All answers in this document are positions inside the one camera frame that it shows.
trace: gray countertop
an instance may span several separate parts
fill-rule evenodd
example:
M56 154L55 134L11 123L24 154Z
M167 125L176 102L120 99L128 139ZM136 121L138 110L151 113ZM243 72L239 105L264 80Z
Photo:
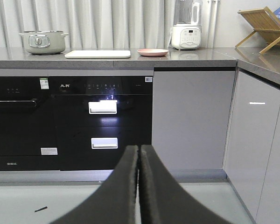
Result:
M131 57L124 59L66 59L65 54L32 55L22 48L0 48L0 69L148 69L166 67L235 67L252 72L280 84L280 48L274 47L260 55L262 48L214 48L197 50L169 49L162 57L140 56L130 49Z
M0 48L0 68L9 69L102 69L155 67L233 67L236 61L213 49L178 51L166 56L145 57L130 49L131 57L123 59L67 59L64 52L55 55L32 55L22 48Z

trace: tile floor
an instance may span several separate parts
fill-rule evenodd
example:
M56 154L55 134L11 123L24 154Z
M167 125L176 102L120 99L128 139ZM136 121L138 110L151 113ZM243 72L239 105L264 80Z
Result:
M183 188L209 209L234 224L252 224L227 182L182 183ZM47 224L91 195L97 184L0 185L0 224ZM136 205L136 224L140 224Z

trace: dishwasher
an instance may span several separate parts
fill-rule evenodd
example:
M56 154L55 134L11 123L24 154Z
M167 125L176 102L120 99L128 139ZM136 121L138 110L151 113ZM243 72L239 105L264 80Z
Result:
M153 77L49 77L60 170L114 169L151 144Z
M47 77L0 77L0 171L59 170Z

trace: black object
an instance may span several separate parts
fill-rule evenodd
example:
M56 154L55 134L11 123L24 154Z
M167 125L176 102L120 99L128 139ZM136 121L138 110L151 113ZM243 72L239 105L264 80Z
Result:
M49 77L61 170L114 169L126 146L151 144L146 78ZM117 100L117 113L90 114L88 103L101 100ZM93 138L117 138L118 148L94 148Z
M45 210L45 209L47 209L47 208L48 208L48 207L45 206L45 207L43 207L43 208L41 208L41 209L35 210L34 212L39 212L39 211Z
M151 145L140 150L139 198L144 224L230 224L189 195Z
M0 77L0 170L59 170L47 81Z
M133 224L138 147L127 146L111 175L84 202L51 224Z

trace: dish rack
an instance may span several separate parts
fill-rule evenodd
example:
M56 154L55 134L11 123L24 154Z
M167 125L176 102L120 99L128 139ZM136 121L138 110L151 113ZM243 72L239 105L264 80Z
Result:
M255 33L259 33L268 44L259 52L261 55L275 45L280 46L280 20L268 7L240 10L238 11L238 14L241 14L247 20L247 22L253 27L254 31L238 43L235 46L236 48Z

